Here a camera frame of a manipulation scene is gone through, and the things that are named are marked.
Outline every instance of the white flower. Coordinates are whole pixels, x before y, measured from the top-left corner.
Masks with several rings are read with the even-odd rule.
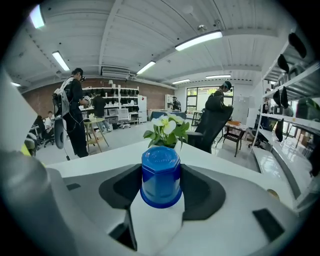
[[[171,120],[169,121],[169,117],[166,115],[162,115],[159,118],[153,118],[151,122],[156,126],[164,126],[163,132],[165,134],[170,134],[176,128],[176,122]]]
[[[172,118],[174,121],[176,121],[179,125],[182,125],[182,123],[185,121],[181,116],[168,113],[168,117]]]

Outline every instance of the white refrigerator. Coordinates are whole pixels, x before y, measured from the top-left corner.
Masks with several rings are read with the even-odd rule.
[[[139,121],[144,123],[147,121],[147,97],[138,95]]]

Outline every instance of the white office chair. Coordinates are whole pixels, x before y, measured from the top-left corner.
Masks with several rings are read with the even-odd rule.
[[[127,108],[118,109],[118,120],[120,121],[120,128],[124,129],[125,127],[131,127],[128,123],[131,120],[131,115]]]

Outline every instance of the round wooden table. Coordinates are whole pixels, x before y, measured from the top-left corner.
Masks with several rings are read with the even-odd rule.
[[[87,144],[87,147],[88,147],[88,152],[89,152],[89,144],[97,144],[98,147],[99,147],[99,150],[100,152],[102,152],[101,148],[100,148],[100,145],[99,145],[99,142],[98,142],[98,137],[96,135],[96,132],[94,130],[94,127],[93,127],[93,124],[96,124],[96,123],[100,123],[102,122],[103,120],[105,120],[104,118],[95,118],[95,119],[90,119],[90,121],[84,121],[83,124],[85,125],[85,129],[86,129],[86,144]],[[92,133],[93,133],[93,136],[94,136],[94,139],[90,137],[90,140],[89,140],[89,126],[91,127],[91,130],[92,130]],[[98,129],[105,141],[105,143],[108,145],[109,147],[109,144],[102,132],[102,130],[100,129],[100,126],[98,125]]]

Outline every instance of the brick wall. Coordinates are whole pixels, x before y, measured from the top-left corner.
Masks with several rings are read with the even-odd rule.
[[[86,81],[82,82],[82,88],[88,86],[92,86],[93,88],[102,87],[102,83],[104,84],[104,87],[109,87],[108,82],[108,79],[87,79]],[[113,79],[113,83],[116,85],[121,85],[121,88],[127,87],[135,89],[139,87],[139,94],[147,97],[146,108],[148,110],[163,109],[165,107],[165,95],[175,94],[173,89],[136,81],[125,82],[123,80]],[[22,96],[38,115],[46,117],[48,111],[52,111],[53,109],[52,94],[55,89],[61,86],[61,84],[62,82],[43,86],[38,89],[25,92],[22,94]]]

